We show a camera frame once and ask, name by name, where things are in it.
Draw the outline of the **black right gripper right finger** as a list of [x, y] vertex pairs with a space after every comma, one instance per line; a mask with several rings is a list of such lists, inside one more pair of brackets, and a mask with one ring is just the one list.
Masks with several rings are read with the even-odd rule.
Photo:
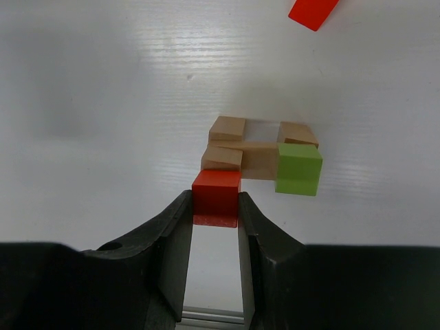
[[246, 329], [438, 329], [439, 249], [305, 245], [239, 194]]

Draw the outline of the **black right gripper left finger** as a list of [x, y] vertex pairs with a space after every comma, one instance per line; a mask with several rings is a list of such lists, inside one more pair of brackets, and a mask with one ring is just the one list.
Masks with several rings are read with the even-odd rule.
[[192, 194], [97, 250], [1, 244], [2, 329], [174, 329], [182, 319]]

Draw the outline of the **red block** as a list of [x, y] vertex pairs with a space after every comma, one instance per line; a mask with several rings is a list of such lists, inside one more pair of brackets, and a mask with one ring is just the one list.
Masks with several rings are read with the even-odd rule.
[[236, 228], [240, 191], [239, 171], [201, 170], [192, 183], [193, 223]]
[[296, 0], [288, 17], [317, 32], [338, 3], [339, 0]]

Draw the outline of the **green cube block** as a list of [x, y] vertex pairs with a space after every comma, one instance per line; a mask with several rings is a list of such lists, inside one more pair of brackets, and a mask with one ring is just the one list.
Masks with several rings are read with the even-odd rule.
[[323, 158], [312, 144], [278, 143], [277, 193], [314, 197], [317, 194]]

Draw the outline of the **long natural wood plank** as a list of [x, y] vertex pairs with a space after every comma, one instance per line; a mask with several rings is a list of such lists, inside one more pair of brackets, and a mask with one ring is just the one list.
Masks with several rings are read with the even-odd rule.
[[276, 142], [209, 141], [210, 146], [243, 152], [241, 174], [244, 179], [276, 180], [278, 144]]

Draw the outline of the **ridged natural wood block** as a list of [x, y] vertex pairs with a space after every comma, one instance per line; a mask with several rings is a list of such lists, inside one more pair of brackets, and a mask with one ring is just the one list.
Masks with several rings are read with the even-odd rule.
[[242, 158], [240, 150], [207, 146], [201, 158], [201, 170], [240, 171]]

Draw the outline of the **small natural wood cube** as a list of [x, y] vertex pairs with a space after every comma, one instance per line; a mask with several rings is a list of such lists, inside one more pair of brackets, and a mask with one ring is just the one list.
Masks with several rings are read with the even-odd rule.
[[319, 142], [312, 130], [305, 124], [281, 122], [277, 142], [287, 144], [307, 144], [319, 147]]

